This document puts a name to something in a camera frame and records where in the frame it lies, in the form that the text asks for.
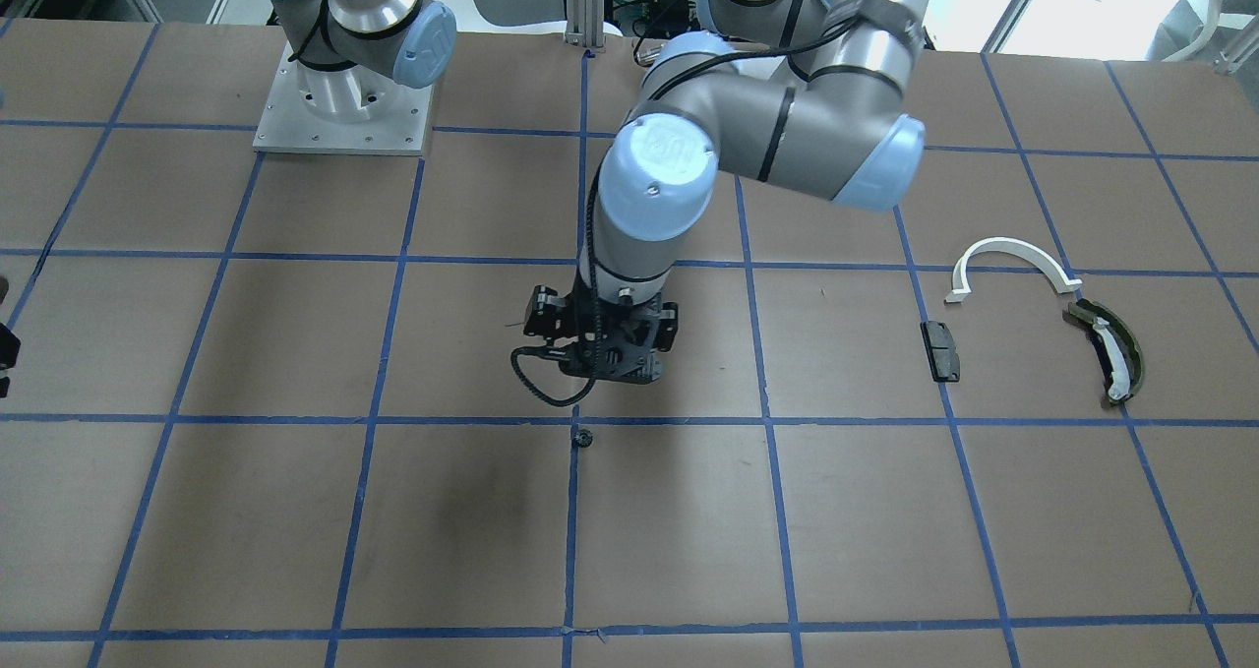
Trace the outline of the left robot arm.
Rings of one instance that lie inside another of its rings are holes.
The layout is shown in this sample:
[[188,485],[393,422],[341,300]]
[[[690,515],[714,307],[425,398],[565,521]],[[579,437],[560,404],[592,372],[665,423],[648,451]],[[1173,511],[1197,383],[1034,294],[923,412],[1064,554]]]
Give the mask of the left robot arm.
[[719,174],[883,213],[906,192],[925,125],[903,109],[929,0],[696,0],[667,40],[585,198],[570,294],[538,286],[510,355],[585,382],[653,382],[679,335],[663,286]]

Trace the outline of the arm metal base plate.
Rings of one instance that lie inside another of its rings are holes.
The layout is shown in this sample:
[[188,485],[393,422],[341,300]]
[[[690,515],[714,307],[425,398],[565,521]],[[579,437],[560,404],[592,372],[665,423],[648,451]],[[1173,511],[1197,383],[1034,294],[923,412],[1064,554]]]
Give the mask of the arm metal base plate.
[[433,104],[432,86],[397,86],[361,65],[340,72],[279,60],[252,147],[305,155],[422,156]]

